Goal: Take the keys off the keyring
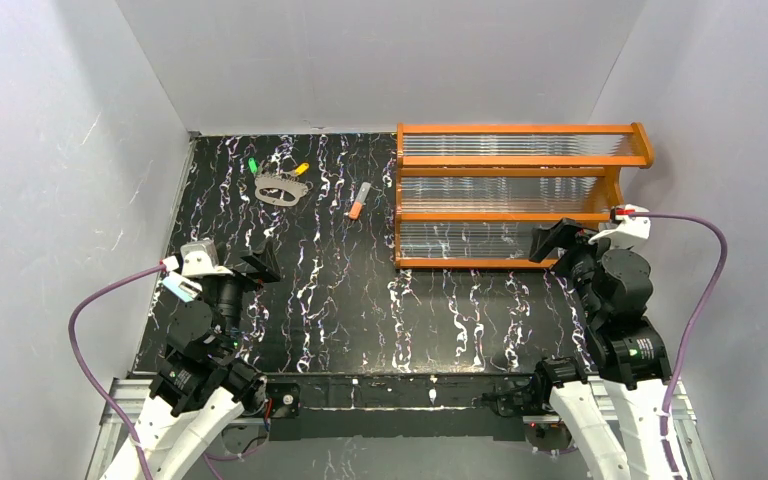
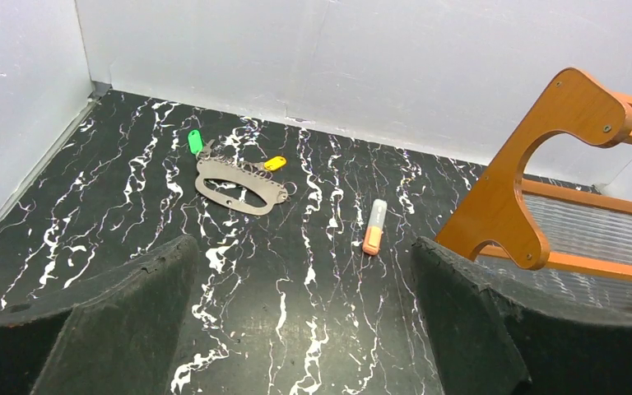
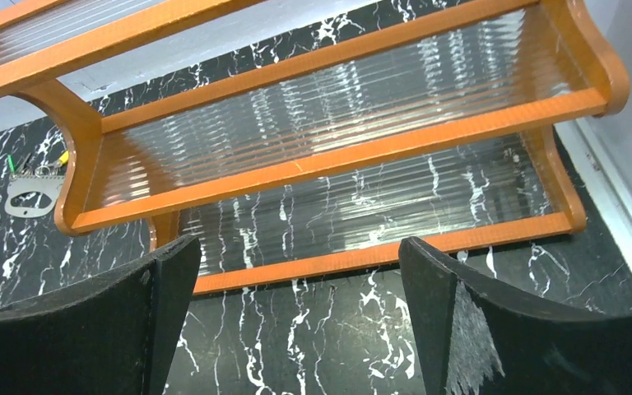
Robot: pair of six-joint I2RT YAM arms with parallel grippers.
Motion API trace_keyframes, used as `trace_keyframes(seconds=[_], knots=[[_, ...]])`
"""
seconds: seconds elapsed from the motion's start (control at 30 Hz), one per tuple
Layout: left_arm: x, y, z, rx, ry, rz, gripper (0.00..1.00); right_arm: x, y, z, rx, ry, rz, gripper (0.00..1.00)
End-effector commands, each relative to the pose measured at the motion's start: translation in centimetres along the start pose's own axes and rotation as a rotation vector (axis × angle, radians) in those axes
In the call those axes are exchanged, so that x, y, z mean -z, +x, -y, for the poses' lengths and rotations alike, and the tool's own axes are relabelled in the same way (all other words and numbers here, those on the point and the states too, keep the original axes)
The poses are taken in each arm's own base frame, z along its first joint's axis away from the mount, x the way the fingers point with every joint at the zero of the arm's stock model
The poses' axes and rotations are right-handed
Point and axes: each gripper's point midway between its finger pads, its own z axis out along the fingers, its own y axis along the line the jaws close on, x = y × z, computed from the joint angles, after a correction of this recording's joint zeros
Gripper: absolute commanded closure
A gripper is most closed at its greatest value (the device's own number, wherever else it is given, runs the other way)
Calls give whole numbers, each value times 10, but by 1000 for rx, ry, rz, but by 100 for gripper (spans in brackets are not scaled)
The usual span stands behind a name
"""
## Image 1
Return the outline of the metal keyring holder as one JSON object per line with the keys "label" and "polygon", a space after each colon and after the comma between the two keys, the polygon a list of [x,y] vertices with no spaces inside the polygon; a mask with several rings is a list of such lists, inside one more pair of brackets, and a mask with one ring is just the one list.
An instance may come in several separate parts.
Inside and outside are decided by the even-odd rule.
{"label": "metal keyring holder", "polygon": [[309,187],[290,171],[261,172],[254,178],[255,196],[263,203],[278,207],[293,207],[309,193]]}

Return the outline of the yellow tagged key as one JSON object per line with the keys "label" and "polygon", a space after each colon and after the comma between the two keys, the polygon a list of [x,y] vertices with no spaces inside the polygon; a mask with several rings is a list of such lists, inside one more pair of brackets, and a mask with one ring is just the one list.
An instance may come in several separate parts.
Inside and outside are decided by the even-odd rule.
{"label": "yellow tagged key", "polygon": [[299,176],[303,175],[303,174],[304,174],[304,173],[305,173],[305,172],[306,172],[308,169],[309,169],[309,164],[308,164],[308,163],[301,163],[300,165],[298,165],[298,166],[297,166],[297,167],[296,167],[296,168],[295,168],[295,169],[294,169],[294,170],[291,172],[291,175],[292,175],[293,177],[299,177]]}

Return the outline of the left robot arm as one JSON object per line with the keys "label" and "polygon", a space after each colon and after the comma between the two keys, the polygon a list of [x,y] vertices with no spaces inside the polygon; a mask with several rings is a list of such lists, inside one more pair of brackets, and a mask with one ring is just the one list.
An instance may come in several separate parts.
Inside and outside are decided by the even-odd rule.
{"label": "left robot arm", "polygon": [[104,479],[181,479],[231,421],[268,404],[267,377],[244,360],[232,333],[243,298],[281,279],[271,238],[224,265],[211,240],[185,244],[159,264],[181,302],[131,438]]}

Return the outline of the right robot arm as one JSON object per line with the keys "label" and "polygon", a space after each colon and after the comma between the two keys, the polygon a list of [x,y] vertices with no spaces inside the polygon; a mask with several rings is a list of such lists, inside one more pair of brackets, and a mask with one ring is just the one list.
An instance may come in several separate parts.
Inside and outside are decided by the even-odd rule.
{"label": "right robot arm", "polygon": [[613,227],[588,229],[562,218],[532,234],[529,259],[562,254],[552,270],[569,281],[585,317],[586,347],[612,402],[621,433],[605,419],[577,360],[543,360],[529,398],[554,411],[595,479],[683,479],[670,399],[673,371],[663,339],[646,316],[651,267],[635,247],[651,224],[626,206]]}

